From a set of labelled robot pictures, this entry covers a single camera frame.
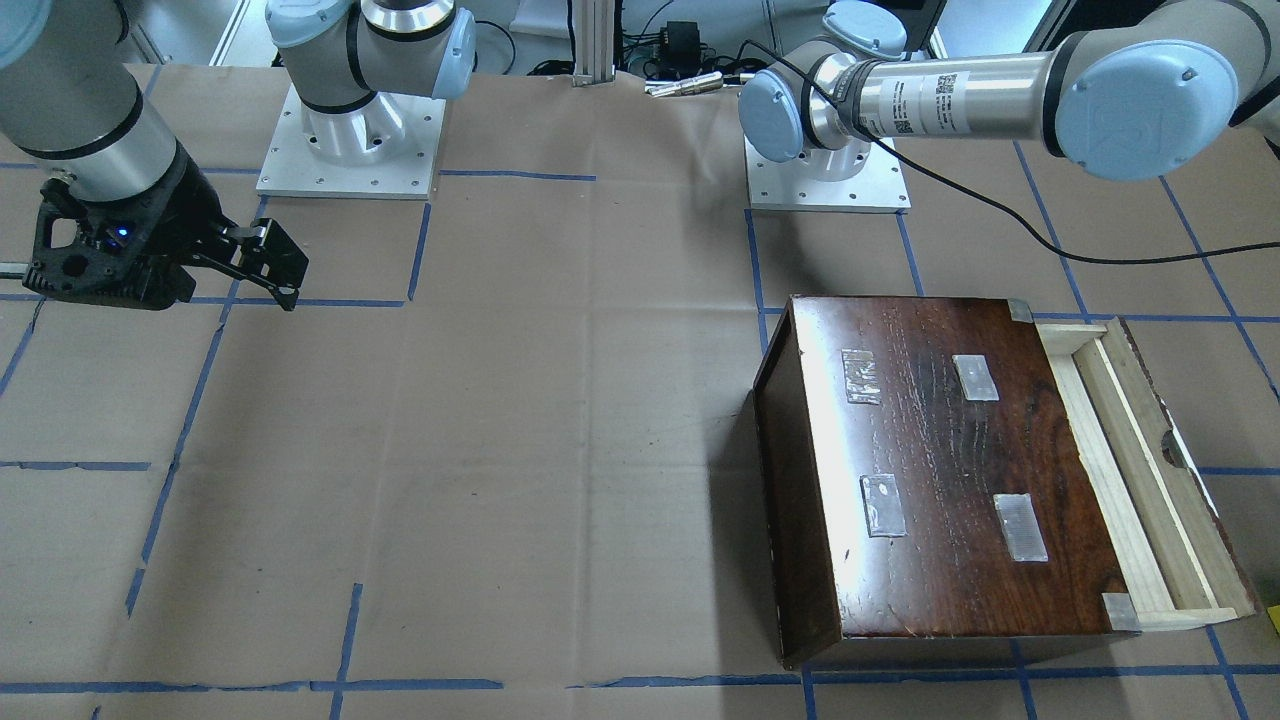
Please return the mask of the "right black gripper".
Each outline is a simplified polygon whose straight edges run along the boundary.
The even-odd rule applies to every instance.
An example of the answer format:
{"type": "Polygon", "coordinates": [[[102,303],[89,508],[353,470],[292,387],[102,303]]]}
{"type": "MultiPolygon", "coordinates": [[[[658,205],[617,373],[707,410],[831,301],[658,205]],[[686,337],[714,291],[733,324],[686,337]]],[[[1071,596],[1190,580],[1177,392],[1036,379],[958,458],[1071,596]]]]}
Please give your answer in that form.
{"type": "MultiPolygon", "coordinates": [[[[22,284],[49,299],[163,310],[187,302],[196,281],[186,266],[230,258],[233,222],[186,150],[141,193],[110,202],[78,200],[68,183],[41,188],[32,258],[22,284]]],[[[239,270],[293,311],[308,258],[271,218],[239,228],[239,270]]]]}

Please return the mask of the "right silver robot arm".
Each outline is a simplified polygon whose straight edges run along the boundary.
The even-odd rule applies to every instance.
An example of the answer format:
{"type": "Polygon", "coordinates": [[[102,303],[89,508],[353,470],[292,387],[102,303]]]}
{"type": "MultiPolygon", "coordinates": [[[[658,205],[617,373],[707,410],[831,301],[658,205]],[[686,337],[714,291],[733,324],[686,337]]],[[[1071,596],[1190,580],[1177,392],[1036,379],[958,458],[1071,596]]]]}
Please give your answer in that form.
{"type": "MultiPolygon", "coordinates": [[[[265,20],[324,161],[372,161],[407,135],[393,95],[468,87],[475,19],[453,1],[270,1],[265,20]]],[[[27,290],[68,304],[163,310],[193,266],[294,309],[308,260],[273,219],[238,225],[119,61],[118,1],[3,4],[3,133],[49,178],[27,290]]]]}

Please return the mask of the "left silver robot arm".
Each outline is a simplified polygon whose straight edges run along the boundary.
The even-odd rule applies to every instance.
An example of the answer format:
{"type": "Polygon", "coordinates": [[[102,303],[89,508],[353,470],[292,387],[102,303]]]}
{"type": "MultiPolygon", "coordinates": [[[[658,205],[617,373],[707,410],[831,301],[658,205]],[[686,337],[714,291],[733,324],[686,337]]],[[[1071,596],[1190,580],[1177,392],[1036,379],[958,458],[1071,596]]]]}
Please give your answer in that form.
{"type": "Polygon", "coordinates": [[[1277,97],[1275,1],[1166,1],[1048,53],[928,61],[908,59],[901,22],[873,3],[832,3],[822,24],[739,95],[769,161],[878,138],[1029,138],[1088,174],[1146,181],[1277,97]]]}

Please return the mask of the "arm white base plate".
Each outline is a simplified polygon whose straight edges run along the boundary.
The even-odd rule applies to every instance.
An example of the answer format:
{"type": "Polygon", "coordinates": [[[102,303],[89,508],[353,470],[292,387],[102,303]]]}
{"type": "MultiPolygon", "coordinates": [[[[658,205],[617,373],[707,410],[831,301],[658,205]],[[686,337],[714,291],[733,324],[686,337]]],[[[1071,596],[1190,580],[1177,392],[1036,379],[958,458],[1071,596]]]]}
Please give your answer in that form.
{"type": "Polygon", "coordinates": [[[911,206],[896,158],[852,141],[838,151],[806,149],[773,163],[746,141],[750,208],[771,211],[899,213],[911,206]]]}
{"type": "Polygon", "coordinates": [[[344,114],[305,106],[294,88],[268,145],[256,190],[273,197],[426,201],[447,101],[378,94],[344,114]]]}

